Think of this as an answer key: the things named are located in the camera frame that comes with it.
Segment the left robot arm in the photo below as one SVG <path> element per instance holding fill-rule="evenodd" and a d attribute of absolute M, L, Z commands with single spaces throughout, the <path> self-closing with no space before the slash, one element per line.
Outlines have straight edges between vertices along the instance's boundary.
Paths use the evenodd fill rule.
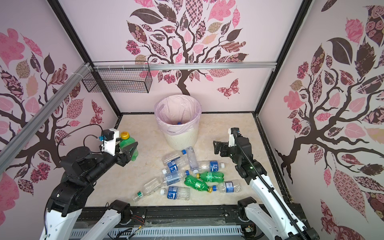
<path fill-rule="evenodd" d="M 123 149 L 112 145 L 114 154 L 93 154 L 88 147 L 77 147 L 65 156 L 61 183 L 53 190 L 44 211 L 42 240 L 68 240 L 95 184 L 111 167 L 128 164 L 138 143 Z"/>

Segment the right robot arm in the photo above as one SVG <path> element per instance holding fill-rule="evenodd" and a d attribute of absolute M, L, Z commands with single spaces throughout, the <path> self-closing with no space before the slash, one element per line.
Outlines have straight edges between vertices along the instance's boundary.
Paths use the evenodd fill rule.
<path fill-rule="evenodd" d="M 247 185 L 262 200 L 263 207 L 250 197 L 239 201 L 243 215 L 256 224 L 269 240 L 318 240 L 319 234 L 306 225 L 285 203 L 272 184 L 268 173 L 254 159 L 248 138 L 234 137 L 228 142 L 213 141 L 214 152 L 229 157 Z"/>

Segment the clear bottle white cap blue label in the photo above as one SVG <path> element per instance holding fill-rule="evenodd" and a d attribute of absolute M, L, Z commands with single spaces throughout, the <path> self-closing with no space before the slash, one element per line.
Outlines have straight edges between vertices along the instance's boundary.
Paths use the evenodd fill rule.
<path fill-rule="evenodd" d="M 219 172 L 225 168 L 225 163 L 218 161 L 200 161 L 198 163 L 200 172 Z"/>

